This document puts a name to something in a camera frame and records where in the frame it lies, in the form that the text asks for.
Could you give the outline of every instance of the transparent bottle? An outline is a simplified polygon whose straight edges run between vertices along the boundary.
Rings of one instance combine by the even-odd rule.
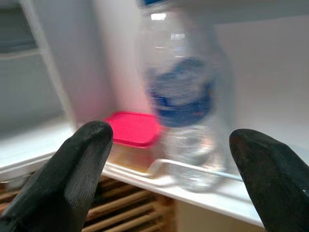
[[[145,0],[140,30],[140,65],[170,159],[217,171],[225,168],[218,144],[215,85],[218,65],[212,45],[197,26],[195,1]],[[171,166],[179,186],[209,189],[216,176]]]

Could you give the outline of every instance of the red lid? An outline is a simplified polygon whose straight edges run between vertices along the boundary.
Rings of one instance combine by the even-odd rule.
[[[160,125],[154,115],[133,112],[117,112],[105,121],[110,123],[115,143],[147,148],[157,141]]]

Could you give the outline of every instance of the blue label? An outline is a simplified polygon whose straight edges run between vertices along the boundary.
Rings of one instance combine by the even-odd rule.
[[[187,58],[170,72],[150,76],[148,92],[162,125],[189,126],[205,117],[213,102],[213,81],[206,75],[205,63]]]

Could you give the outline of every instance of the bottle label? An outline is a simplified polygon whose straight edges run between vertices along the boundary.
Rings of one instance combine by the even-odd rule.
[[[211,110],[213,81],[206,70],[204,62],[186,58],[170,72],[149,76],[148,93],[162,125],[193,125]]]

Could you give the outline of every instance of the plastic food container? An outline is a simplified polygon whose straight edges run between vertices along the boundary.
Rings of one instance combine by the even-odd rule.
[[[105,121],[113,129],[108,161],[145,172],[154,160],[163,157],[161,126],[154,115],[117,112]]]

